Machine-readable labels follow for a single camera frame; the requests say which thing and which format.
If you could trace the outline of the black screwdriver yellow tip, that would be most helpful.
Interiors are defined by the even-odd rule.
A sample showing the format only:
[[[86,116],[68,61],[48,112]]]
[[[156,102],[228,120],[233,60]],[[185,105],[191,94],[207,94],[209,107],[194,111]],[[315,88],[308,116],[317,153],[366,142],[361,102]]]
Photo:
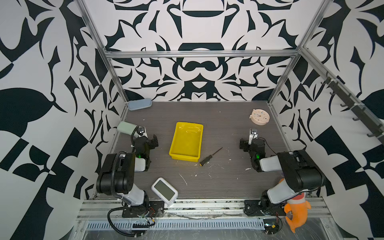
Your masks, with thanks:
[[[208,155],[207,157],[205,157],[202,161],[199,162],[199,165],[202,167],[204,166],[206,163],[208,163],[212,158],[213,156],[218,153],[222,148],[218,149],[217,151],[215,151],[213,154],[211,155]]]

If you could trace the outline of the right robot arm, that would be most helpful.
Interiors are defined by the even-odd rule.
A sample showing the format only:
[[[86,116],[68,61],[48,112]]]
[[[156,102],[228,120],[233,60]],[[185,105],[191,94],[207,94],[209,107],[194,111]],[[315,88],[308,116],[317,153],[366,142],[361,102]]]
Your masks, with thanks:
[[[246,200],[247,216],[270,216],[279,213],[283,205],[300,194],[313,192],[326,183],[326,177],[305,150],[280,152],[266,157],[266,141],[256,138],[240,139],[240,149],[249,153],[251,164],[258,173],[282,171],[284,178],[264,191],[260,200]]]

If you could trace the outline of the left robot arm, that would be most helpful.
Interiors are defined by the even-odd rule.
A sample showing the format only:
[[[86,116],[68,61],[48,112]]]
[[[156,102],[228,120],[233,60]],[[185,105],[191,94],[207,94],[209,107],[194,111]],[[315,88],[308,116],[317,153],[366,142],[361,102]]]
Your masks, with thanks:
[[[97,193],[112,196],[122,201],[123,217],[129,218],[146,214],[150,209],[148,194],[134,183],[136,172],[150,168],[150,151],[159,146],[158,138],[146,136],[132,138],[133,151],[108,154],[99,173]]]

